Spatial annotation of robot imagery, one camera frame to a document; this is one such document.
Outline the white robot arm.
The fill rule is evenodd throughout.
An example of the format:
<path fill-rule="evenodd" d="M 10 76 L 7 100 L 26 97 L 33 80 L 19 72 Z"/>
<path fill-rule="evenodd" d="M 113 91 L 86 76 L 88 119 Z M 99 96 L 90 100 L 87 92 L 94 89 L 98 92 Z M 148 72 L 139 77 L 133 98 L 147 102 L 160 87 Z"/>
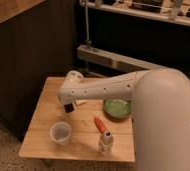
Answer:
<path fill-rule="evenodd" d="M 136 71 L 94 82 L 71 71 L 58 99 L 66 112 L 75 100 L 129 100 L 135 170 L 190 171 L 190 80 L 181 71 Z"/>

